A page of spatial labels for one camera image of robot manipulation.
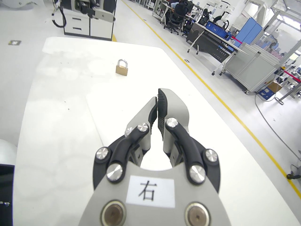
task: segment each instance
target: white label sticker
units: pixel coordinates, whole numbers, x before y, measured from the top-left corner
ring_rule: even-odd
[[[175,208],[174,180],[131,175],[126,203]]]

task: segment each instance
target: brass padlock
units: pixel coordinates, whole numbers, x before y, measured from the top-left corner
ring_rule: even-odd
[[[126,67],[120,65],[120,62],[123,61],[126,64]],[[118,63],[116,65],[116,73],[127,76],[128,75],[128,63],[124,59],[118,60]]]

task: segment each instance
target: padlock shackle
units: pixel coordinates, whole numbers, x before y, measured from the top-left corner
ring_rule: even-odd
[[[127,69],[127,68],[128,68],[128,63],[127,63],[124,59],[118,60],[117,65],[120,66],[120,62],[121,62],[121,61],[125,63],[126,69]]]

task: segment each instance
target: silver screw head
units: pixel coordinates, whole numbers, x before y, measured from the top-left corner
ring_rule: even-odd
[[[145,132],[148,129],[148,125],[147,123],[144,122],[142,124],[139,124],[137,128],[140,132]]]
[[[115,200],[107,203],[101,212],[101,221],[104,226],[121,226],[126,218],[124,205]]]
[[[208,210],[200,203],[191,203],[186,208],[185,220],[189,226],[208,226],[210,217]]]
[[[166,124],[169,127],[176,127],[178,125],[178,121],[177,121],[176,118],[170,117],[170,118],[167,119]]]
[[[124,136],[128,136],[131,132],[133,131],[133,127],[129,127],[126,129],[125,133],[124,133]]]
[[[212,150],[212,149],[207,149],[206,152],[206,158],[210,161],[210,162],[216,162],[217,161],[217,153]]]
[[[96,158],[99,159],[99,160],[103,160],[108,155],[108,152],[109,152],[109,150],[108,150],[107,147],[101,147],[96,152]]]
[[[204,180],[206,178],[205,169],[203,167],[201,167],[200,165],[191,166],[189,169],[189,175],[194,182],[199,183],[199,184],[204,182]]]
[[[122,172],[122,166],[118,163],[113,163],[107,169],[107,178],[110,181],[117,181],[120,179]]]

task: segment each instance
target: blue bin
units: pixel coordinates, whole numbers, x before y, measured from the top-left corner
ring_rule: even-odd
[[[226,41],[231,39],[231,33],[226,32],[225,30],[221,29],[219,26],[215,25],[212,22],[208,22],[206,28],[217,34],[219,37],[225,39]]]
[[[273,95],[275,95],[274,92],[272,92],[268,87],[258,92],[260,96],[262,96],[265,100],[268,100]]]

